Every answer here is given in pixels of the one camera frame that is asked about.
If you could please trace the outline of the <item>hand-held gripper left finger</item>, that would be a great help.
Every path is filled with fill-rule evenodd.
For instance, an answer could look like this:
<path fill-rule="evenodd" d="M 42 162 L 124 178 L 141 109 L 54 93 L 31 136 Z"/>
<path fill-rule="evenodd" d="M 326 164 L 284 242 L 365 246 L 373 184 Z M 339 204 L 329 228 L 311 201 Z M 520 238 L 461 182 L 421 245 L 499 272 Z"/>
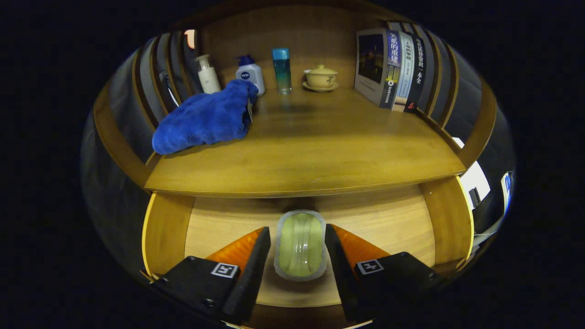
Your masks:
<path fill-rule="evenodd" d="M 261 227 L 207 258 L 184 258 L 153 287 L 196 315 L 241 325 L 255 307 L 270 247 L 270 230 Z"/>

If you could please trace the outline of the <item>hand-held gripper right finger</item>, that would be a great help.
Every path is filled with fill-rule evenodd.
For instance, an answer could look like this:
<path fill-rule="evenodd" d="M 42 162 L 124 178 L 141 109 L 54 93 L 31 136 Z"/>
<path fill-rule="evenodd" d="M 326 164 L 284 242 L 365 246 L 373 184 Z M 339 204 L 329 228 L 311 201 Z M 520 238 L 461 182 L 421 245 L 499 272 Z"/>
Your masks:
<path fill-rule="evenodd" d="M 349 321 L 375 320 L 414 306 L 447 282 L 412 254 L 390 254 L 332 223 L 326 225 L 324 242 Z"/>

